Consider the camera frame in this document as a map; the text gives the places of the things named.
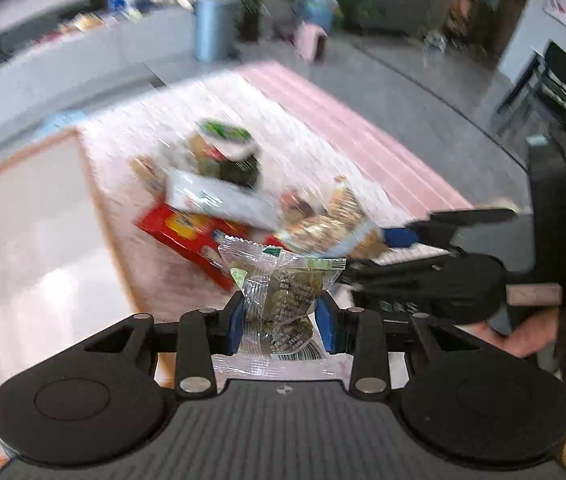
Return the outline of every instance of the brown vase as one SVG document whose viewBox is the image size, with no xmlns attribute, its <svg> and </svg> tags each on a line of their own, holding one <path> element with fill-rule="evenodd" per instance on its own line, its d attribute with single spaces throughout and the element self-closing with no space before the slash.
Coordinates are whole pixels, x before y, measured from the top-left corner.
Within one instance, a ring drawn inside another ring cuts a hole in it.
<svg viewBox="0 0 566 480">
<path fill-rule="evenodd" d="M 260 13 L 243 9 L 242 18 L 239 22 L 239 41 L 253 43 L 258 41 L 260 26 Z"/>
</svg>

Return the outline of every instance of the gray floor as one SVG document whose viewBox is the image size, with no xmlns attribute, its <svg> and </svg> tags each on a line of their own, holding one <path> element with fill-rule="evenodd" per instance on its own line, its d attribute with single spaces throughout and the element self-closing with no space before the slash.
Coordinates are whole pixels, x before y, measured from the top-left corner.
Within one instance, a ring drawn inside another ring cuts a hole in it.
<svg viewBox="0 0 566 480">
<path fill-rule="evenodd" d="M 149 63 L 158 84 L 143 82 L 96 96 L 85 88 L 82 96 L 74 92 L 73 103 L 49 110 L 48 115 L 63 109 L 89 115 L 138 94 L 160 91 L 162 84 L 273 58 L 387 131 L 473 204 L 507 198 L 528 207 L 524 154 L 520 146 L 504 150 L 492 133 L 493 110 L 509 85 L 483 62 L 453 50 L 444 56 L 424 52 L 419 44 L 406 40 L 354 36 L 330 38 L 325 62 L 314 65 L 302 61 L 284 43 L 262 42 L 240 49 L 240 59 L 228 63 L 202 65 L 189 57 Z M 44 119 L 39 118 L 36 128 Z M 3 146 L 0 158 L 31 137 L 32 133 L 23 134 Z"/>
</svg>

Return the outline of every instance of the red package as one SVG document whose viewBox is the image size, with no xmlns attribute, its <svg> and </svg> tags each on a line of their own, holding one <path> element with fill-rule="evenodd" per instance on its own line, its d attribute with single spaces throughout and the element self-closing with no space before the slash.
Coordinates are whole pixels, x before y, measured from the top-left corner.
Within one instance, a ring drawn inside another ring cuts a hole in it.
<svg viewBox="0 0 566 480">
<path fill-rule="evenodd" d="M 225 290 L 234 288 L 234 279 L 224 270 L 218 245 L 225 235 L 245 238 L 250 231 L 247 226 L 211 216 L 181 213 L 165 203 L 137 220 L 136 226 L 197 264 Z"/>
</svg>

